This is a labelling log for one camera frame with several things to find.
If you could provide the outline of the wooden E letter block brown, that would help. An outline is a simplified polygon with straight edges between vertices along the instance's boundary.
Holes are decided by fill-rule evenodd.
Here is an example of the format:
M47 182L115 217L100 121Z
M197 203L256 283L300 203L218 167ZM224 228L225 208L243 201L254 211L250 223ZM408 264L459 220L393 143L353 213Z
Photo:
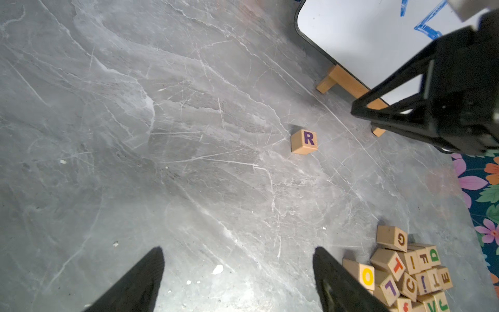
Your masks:
M442 265L438 265L435 266L434 269L437 270L437 274L441 281L443 290L445 291L451 289L454 285L452 283L452 278L450 276L450 271L448 270L448 268Z

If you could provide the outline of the wooden O letter block yellow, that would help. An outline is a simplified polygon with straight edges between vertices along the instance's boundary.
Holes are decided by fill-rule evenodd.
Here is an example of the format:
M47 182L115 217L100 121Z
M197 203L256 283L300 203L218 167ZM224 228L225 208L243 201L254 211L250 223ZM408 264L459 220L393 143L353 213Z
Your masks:
M343 267L371 294L375 290L375 268L353 260L343 259Z

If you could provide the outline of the wooden T letter block brown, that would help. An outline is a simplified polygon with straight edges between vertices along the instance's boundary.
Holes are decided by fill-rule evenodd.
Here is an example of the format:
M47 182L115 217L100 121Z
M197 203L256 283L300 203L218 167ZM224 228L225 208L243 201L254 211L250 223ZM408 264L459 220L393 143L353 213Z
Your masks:
M437 269L427 270L426 275L428 276L428 292L432 293L443 289L443 282Z

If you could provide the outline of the wooden C letter block brown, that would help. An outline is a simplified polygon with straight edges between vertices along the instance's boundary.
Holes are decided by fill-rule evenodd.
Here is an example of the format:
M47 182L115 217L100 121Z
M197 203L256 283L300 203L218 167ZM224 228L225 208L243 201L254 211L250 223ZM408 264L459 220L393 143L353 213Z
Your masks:
M402 275L402 277L397 282L397 287L401 295L409 298L412 302L417 301L418 284L416 279L414 279L408 273L405 272Z

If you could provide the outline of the wooden D letter block green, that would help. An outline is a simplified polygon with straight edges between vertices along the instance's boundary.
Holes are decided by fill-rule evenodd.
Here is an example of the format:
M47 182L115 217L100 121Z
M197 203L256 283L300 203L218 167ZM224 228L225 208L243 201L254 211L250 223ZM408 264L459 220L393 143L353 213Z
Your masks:
M429 270L441 265L439 252L435 245L413 243L408 245L408 249L417 253L421 270Z

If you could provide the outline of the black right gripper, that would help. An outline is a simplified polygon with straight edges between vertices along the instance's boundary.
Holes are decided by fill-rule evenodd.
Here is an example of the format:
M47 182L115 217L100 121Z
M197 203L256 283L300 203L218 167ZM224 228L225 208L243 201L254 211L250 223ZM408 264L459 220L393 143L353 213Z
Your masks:
M384 109L368 105L421 76L419 91ZM498 10L435 39L386 80L358 98L351 113L374 127L445 153L498 149Z

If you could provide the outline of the wooden L letter block purple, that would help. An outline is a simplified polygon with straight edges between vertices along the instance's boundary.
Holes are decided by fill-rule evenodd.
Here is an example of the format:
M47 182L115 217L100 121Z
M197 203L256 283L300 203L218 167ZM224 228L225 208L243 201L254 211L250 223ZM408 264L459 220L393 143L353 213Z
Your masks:
M374 296L387 307L391 307L400 297L400 291L394 278L391 274L376 269L374 281Z

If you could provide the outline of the wooden J letter block purple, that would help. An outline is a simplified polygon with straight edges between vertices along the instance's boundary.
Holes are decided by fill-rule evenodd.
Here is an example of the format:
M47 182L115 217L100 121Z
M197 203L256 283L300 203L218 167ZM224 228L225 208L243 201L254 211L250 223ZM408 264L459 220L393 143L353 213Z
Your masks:
M417 281L417 295L427 295L431 293L430 276L426 271L413 275Z

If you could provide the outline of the wooden T letter block red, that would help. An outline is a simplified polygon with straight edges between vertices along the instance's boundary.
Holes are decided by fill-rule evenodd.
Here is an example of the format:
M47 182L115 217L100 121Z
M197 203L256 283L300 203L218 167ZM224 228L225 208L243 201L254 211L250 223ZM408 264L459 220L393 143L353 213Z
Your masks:
M393 250L379 248L370 258L371 264L378 270L392 275L398 282L405 273L405 265L397 252Z

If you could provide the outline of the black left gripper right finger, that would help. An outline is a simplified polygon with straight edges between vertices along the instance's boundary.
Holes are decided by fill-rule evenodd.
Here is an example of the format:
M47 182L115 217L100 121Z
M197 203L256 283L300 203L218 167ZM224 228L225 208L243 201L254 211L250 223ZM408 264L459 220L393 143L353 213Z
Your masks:
M372 296L323 247L315 249L313 270L323 311L378 311L388 308Z

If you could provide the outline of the wooden J letter block green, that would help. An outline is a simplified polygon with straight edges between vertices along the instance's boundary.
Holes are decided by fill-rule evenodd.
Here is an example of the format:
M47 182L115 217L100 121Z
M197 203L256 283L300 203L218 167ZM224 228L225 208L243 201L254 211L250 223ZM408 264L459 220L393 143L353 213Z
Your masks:
M450 312L448 300L445 292L439 291L434 293L434 300L438 312Z

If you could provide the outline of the wooden G letter block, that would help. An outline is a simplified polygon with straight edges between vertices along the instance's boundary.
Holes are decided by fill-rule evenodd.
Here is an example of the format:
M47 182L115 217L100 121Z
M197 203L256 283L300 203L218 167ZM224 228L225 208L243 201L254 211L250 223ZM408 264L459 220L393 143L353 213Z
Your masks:
M407 252L408 234L396 226L378 226L376 242L384 248Z

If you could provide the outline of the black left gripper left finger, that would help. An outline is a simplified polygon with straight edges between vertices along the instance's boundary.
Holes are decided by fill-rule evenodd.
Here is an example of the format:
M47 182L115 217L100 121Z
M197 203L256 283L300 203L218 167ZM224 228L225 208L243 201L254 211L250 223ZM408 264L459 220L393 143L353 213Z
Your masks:
M164 270L165 258L162 248L154 247L85 310L153 311Z

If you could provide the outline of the wooden R letter block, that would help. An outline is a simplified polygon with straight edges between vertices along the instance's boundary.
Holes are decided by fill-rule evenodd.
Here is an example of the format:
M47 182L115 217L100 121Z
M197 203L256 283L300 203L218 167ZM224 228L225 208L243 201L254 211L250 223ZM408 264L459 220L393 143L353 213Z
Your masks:
M308 155L317 151L318 137L313 131L300 129L291 136L291 152L298 155Z

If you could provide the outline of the wooden V letter block green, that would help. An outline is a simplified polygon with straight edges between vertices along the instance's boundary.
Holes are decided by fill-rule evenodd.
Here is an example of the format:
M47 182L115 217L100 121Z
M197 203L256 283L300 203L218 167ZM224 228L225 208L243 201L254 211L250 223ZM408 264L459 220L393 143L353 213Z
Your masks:
M417 297L417 302L413 304L413 311L416 312L438 312L435 297L432 295L423 295Z

